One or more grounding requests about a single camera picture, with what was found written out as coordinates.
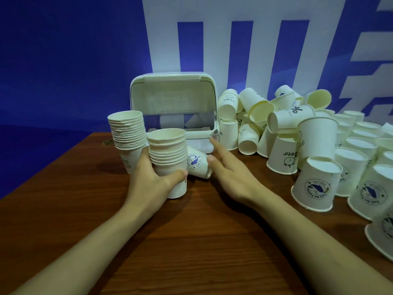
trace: circular logo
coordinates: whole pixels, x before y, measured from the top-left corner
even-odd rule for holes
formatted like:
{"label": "circular logo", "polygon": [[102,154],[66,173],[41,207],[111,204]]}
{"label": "circular logo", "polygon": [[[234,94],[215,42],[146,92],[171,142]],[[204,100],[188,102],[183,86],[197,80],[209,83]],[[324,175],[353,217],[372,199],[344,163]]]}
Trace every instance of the circular logo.
{"label": "circular logo", "polygon": [[191,153],[187,158],[187,167],[193,170],[199,169],[202,165],[202,157],[199,154]]}
{"label": "circular logo", "polygon": [[386,238],[393,240],[393,211],[389,211],[381,220],[381,228]]}
{"label": "circular logo", "polygon": [[349,170],[344,167],[343,165],[341,165],[343,167],[343,171],[341,172],[341,178],[340,178],[340,183],[342,182],[346,182],[349,177],[351,176],[351,174],[349,173]]}
{"label": "circular logo", "polygon": [[330,191],[330,184],[320,179],[310,179],[307,180],[304,188],[313,199],[323,199]]}
{"label": "circular logo", "polygon": [[369,205],[380,205],[386,202],[386,192],[377,183],[366,181],[360,187],[360,197],[364,203]]}

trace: left hand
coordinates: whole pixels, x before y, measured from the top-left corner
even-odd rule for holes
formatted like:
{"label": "left hand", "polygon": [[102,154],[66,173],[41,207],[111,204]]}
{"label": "left hand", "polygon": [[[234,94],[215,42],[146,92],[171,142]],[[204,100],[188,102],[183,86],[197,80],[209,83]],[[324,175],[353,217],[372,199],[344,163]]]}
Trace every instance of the left hand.
{"label": "left hand", "polygon": [[145,147],[135,172],[131,175],[123,209],[137,209],[147,219],[151,218],[164,204],[175,185],[185,180],[187,175],[187,171],[177,170],[170,175],[158,176],[150,161],[149,147]]}

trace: table surface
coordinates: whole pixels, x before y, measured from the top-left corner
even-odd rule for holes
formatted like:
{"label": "table surface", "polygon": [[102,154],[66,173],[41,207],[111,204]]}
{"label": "table surface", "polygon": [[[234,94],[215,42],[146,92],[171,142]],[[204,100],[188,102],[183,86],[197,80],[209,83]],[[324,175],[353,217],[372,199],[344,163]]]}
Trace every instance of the table surface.
{"label": "table surface", "polygon": [[[0,200],[0,294],[8,294],[110,218],[129,175],[109,133],[95,133]],[[393,281],[393,264],[367,241],[368,223],[335,198],[327,213],[295,203],[297,175],[234,151],[265,186]],[[234,203],[214,177],[187,181],[115,257],[91,294],[307,294],[280,240],[253,211]]]}

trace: hand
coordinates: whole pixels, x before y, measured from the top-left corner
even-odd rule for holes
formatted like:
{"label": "hand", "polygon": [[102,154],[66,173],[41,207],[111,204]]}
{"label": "hand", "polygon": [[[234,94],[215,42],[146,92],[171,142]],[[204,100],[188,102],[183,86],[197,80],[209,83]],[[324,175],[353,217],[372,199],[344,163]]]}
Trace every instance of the hand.
{"label": "hand", "polygon": [[177,170],[167,176],[158,176],[150,161],[149,147],[145,147],[131,175],[123,209],[138,209],[147,219],[151,218],[164,204],[174,186],[184,181],[187,175],[187,171]]}
{"label": "hand", "polygon": [[210,138],[221,162],[208,156],[209,167],[216,174],[225,192],[234,200],[250,206],[265,187],[254,177],[246,165],[218,141]]}

